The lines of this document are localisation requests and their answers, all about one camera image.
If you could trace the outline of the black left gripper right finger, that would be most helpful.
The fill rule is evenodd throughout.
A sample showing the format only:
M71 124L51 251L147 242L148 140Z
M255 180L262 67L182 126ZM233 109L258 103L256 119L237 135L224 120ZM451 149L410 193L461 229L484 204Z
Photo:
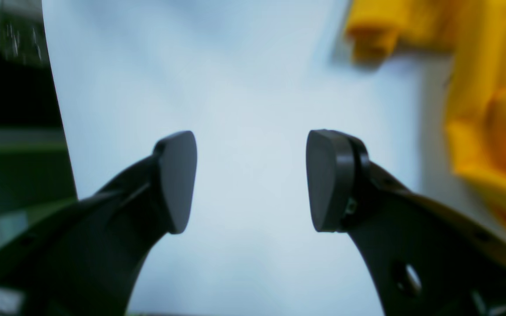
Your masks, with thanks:
M502 238L411 192L352 135L311 130L306 166L315 230L349 235L386 316L506 316Z

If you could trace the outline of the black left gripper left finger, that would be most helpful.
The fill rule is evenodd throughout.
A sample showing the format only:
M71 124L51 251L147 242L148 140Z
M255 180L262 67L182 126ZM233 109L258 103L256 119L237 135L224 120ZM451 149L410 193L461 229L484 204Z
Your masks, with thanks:
M150 250L187 227L196 169L193 132L166 136L0 248L0 316L123 316Z

